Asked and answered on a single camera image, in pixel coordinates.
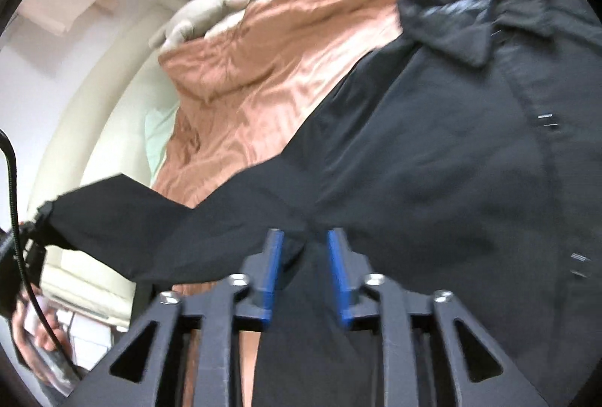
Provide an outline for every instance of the silver screw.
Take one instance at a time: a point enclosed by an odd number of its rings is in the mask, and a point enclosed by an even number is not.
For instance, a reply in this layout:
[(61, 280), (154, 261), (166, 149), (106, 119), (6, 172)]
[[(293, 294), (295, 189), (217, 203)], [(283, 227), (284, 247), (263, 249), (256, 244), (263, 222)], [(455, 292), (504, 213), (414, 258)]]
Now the silver screw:
[(366, 283), (366, 285), (375, 287), (382, 285), (385, 282), (385, 277), (380, 273), (370, 273), (363, 279), (363, 282)]
[(246, 287), (249, 284), (249, 277), (246, 274), (231, 274), (228, 276), (228, 283), (231, 287)]
[(175, 305), (180, 301), (180, 293), (175, 291), (162, 291), (159, 293), (159, 296), (161, 298), (161, 303), (164, 303), (165, 305)]
[(453, 298), (453, 293), (447, 290), (437, 290), (433, 296), (437, 303), (449, 302)]

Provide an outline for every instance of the orange fabric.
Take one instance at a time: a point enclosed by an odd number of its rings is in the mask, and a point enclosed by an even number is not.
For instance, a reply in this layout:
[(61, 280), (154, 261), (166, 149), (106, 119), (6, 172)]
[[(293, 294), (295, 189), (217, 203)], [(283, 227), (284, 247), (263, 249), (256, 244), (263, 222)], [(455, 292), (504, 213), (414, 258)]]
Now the orange fabric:
[(233, 30), (164, 54), (181, 107), (154, 188), (195, 206), (279, 154), (351, 67), (400, 31), (395, 0), (265, 0)]

